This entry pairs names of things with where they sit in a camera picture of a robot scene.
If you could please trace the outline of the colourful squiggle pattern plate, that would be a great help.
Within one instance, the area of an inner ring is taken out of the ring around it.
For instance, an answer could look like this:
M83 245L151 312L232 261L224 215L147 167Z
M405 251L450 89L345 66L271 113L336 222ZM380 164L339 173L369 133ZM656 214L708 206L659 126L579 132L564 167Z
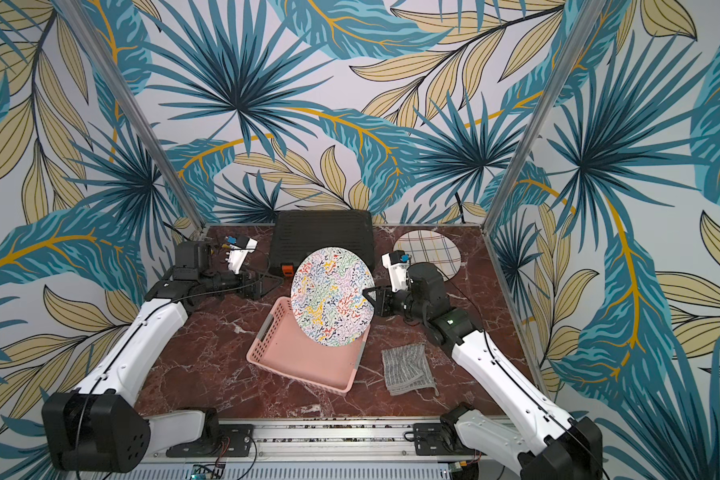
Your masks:
M363 291L374 286L368 266L353 252L325 247L299 265L291 285L298 326L313 341L343 347L368 329L373 306Z

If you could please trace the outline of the plaid striped white plate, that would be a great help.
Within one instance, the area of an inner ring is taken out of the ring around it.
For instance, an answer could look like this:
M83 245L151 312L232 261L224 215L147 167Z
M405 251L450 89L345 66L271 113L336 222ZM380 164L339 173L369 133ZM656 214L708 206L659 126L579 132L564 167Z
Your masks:
M439 268L444 279L450 280L460 270L461 253L447 236L432 230L414 230L403 234L395 244L410 257L411 264L432 263Z

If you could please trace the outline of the grey dish cloth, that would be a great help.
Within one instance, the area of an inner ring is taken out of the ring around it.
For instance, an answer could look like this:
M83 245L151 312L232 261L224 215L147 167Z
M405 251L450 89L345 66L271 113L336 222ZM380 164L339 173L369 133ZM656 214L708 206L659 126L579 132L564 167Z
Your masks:
M420 389L432 389L439 395L424 343L383 350L382 362L385 386L392 396Z

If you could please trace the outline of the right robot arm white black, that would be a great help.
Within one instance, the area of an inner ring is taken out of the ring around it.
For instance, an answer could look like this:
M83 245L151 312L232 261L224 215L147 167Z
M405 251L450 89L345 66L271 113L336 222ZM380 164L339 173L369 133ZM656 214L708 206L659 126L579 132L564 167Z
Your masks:
M441 418L450 442L522 479L607 478L599 427L557 406L506 358L476 317L452 306L436 265L413 264L401 250L384 255L382 264L389 284L363 291L375 314L422 325L429 341L469 373L512 423L505 426L459 406Z

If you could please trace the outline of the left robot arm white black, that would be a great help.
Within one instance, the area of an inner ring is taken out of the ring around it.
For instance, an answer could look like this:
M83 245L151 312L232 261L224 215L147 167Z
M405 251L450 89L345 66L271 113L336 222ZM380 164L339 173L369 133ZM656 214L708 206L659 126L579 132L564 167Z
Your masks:
M244 268L256 240L226 242L226 269L211 265L206 241L185 241L149 289L138 314L113 349L68 392L52 394L41 411L52 465L62 472L127 473L155 453L207 456L227 445L212 408L181 409L151 417L135 404L146 377L197 302L236 294L258 299L260 274Z

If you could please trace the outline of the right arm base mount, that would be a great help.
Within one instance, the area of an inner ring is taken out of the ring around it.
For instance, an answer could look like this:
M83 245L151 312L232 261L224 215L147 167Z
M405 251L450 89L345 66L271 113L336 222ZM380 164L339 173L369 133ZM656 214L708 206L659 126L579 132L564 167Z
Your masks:
M412 442L417 456L443 456L462 453L456 437L440 422L414 423Z

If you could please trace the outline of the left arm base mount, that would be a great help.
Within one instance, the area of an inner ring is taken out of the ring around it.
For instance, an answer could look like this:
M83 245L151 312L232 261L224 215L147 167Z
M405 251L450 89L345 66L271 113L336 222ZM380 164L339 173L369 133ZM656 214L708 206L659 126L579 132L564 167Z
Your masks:
M205 429L198 440L170 447L168 458L243 458L253 443L252 424L220 424Z

